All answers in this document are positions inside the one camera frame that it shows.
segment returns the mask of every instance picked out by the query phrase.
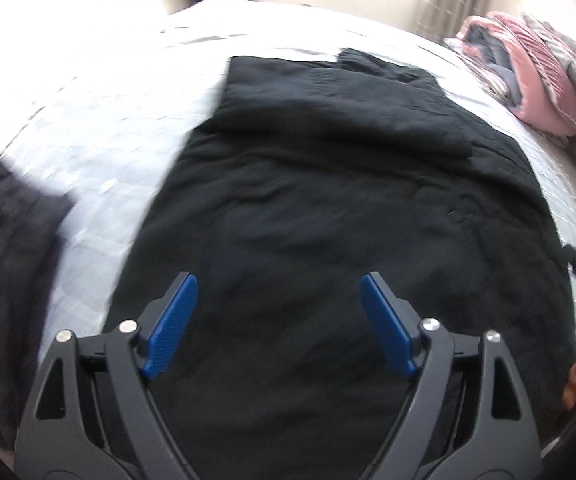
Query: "mattress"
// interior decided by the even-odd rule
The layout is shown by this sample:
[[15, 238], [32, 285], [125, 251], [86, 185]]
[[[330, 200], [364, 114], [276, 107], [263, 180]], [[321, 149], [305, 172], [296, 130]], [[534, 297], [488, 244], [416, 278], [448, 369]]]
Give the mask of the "mattress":
[[[576, 167], [485, 93], [446, 48], [346, 14], [286, 4], [207, 0], [172, 15], [160, 33], [99, 54], [58, 92], [37, 101], [1, 147], [28, 180], [71, 193], [66, 238], [47, 314], [54, 334], [103, 325], [140, 224], [190, 131], [214, 110], [232, 56], [332, 60], [352, 47], [431, 72], [446, 95], [517, 140], [562, 241], [576, 246]], [[1, 110], [5, 103], [0, 103]], [[576, 311], [576, 279], [572, 279]]]

